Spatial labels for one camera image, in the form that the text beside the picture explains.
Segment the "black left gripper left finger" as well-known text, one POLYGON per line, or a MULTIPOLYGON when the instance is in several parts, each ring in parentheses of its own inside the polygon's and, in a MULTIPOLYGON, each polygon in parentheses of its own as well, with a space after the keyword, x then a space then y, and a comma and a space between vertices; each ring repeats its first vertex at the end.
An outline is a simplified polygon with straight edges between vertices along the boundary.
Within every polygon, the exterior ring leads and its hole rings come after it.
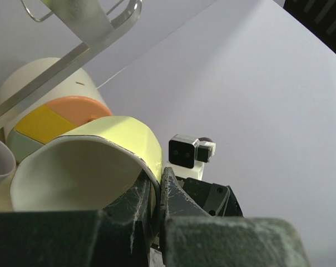
POLYGON ((102 210, 0 213, 0 266, 148 266, 151 184, 102 210))

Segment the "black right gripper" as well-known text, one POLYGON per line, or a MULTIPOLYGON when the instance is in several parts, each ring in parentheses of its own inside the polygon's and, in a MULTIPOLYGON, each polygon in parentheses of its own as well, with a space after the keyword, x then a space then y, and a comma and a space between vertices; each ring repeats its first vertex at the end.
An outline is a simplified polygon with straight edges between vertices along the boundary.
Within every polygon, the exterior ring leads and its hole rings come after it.
POLYGON ((241 216, 242 209, 230 186, 208 183, 193 178, 177 177, 182 189, 211 216, 241 216))

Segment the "light green mug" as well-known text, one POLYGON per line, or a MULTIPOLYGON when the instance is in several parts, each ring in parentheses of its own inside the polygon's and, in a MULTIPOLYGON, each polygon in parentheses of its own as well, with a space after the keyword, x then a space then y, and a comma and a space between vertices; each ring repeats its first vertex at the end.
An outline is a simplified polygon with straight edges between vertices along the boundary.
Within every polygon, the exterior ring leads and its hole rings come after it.
POLYGON ((162 148, 153 131, 128 116, 108 116, 56 137, 26 156, 14 174, 14 211, 98 210, 145 174, 158 202, 162 148))

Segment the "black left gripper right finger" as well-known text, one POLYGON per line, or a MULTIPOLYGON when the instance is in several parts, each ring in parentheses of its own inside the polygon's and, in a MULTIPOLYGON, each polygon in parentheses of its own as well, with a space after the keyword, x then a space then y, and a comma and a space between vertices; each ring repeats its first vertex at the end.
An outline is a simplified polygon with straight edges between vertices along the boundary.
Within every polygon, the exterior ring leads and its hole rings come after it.
POLYGON ((211 216, 162 175, 160 248, 166 266, 309 266, 292 224, 277 218, 211 216))

